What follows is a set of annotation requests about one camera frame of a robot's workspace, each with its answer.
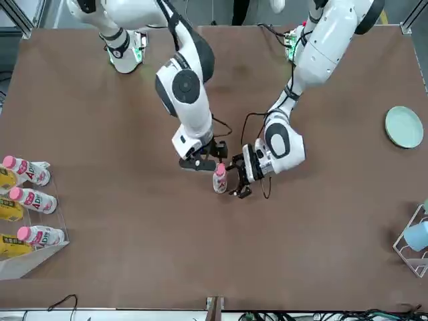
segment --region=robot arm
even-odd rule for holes
[[[172,142],[182,167],[214,171],[215,161],[202,159],[201,155],[226,158],[227,147],[213,138],[213,119],[204,88],[214,71],[213,51],[167,0],[156,1],[167,19],[177,51],[156,73],[155,84],[167,112],[181,122]]]
[[[244,145],[242,154],[235,156],[229,167],[236,167],[240,172],[234,195],[248,196],[251,193],[248,185],[252,182],[271,172],[278,174],[291,169],[305,160],[303,137],[290,126],[292,110],[306,88],[319,86],[329,79],[354,33],[367,32],[384,4],[385,0],[310,0],[308,22],[305,28],[298,28],[302,43],[296,45],[296,67],[280,97],[268,110],[264,139],[258,138],[254,147]],[[311,8],[318,18],[311,19]]]
[[[139,63],[130,47],[128,30],[145,25],[167,26],[175,55],[156,73],[155,88],[167,112],[181,125],[173,144],[186,169],[214,171],[206,154],[227,158],[225,142],[215,142],[212,115],[204,83],[214,71],[214,54],[208,43],[181,17],[169,0],[67,0],[72,15],[101,31],[119,72],[131,72]]]

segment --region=tabletop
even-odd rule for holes
[[[215,54],[210,108],[241,152],[245,115],[264,112],[290,77],[276,39],[259,27],[199,27]],[[408,106],[423,123],[427,95],[410,37],[399,27],[356,36],[324,86],[292,113],[307,159],[240,200],[216,195],[210,174],[182,171],[179,126],[154,90],[173,54],[149,33],[145,65],[108,63],[94,30],[33,31],[22,41],[0,117],[1,155],[49,161],[71,243],[21,280],[1,283],[0,307],[46,307],[75,293],[79,307],[235,310],[402,310],[428,304],[426,279],[393,251],[416,204],[428,144],[403,150],[385,114]],[[247,124],[253,143],[261,118]],[[215,125],[215,132],[224,128]]]

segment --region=yellow label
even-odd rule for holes
[[[17,179],[13,171],[0,167],[0,187],[11,189],[16,185]]]
[[[7,221],[18,221],[22,219],[24,209],[18,202],[6,197],[0,197],[0,219]]]
[[[33,251],[33,248],[16,236],[0,234],[0,253],[7,257],[14,257]]]

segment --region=pink bottle cap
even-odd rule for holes
[[[215,169],[215,174],[217,176],[223,176],[226,173],[226,166],[223,163],[218,164],[217,168]]]
[[[18,240],[26,241],[27,239],[29,239],[30,235],[31,229],[29,227],[23,226],[18,229]]]
[[[18,201],[22,198],[22,195],[24,194],[23,190],[19,187],[14,187],[9,192],[9,197],[13,199],[14,201]]]
[[[13,156],[6,156],[5,159],[3,159],[3,166],[7,169],[12,169],[16,165],[16,158]]]

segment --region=blue cup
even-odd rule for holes
[[[404,239],[413,251],[419,252],[428,246],[428,222],[412,225],[404,230]]]

